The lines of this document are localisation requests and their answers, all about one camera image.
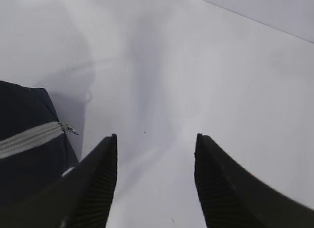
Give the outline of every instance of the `white surface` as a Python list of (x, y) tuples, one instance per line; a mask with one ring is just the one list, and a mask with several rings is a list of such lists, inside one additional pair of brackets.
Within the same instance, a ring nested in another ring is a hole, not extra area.
[(201, 0), (0, 0), (0, 16), (1, 78), (47, 88), (82, 156), (117, 133), (109, 228), (205, 227), (198, 132), (314, 207), (313, 44)]
[(314, 0), (205, 0), (314, 42)]

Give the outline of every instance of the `zipper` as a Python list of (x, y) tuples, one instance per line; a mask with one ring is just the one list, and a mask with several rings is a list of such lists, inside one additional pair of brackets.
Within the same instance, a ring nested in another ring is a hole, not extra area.
[(60, 136), (65, 130), (78, 135), (73, 128), (65, 123), (50, 122), (0, 141), (0, 159), (41, 146)]

